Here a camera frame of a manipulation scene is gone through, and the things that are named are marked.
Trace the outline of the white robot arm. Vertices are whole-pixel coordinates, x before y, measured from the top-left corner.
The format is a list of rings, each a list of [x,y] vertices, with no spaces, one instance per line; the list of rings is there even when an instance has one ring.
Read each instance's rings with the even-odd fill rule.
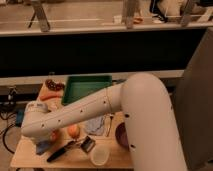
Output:
[[[21,133],[39,143],[59,128],[116,112],[124,114],[134,171],[187,171],[168,91],[149,73],[136,73],[53,112],[45,103],[32,101]]]

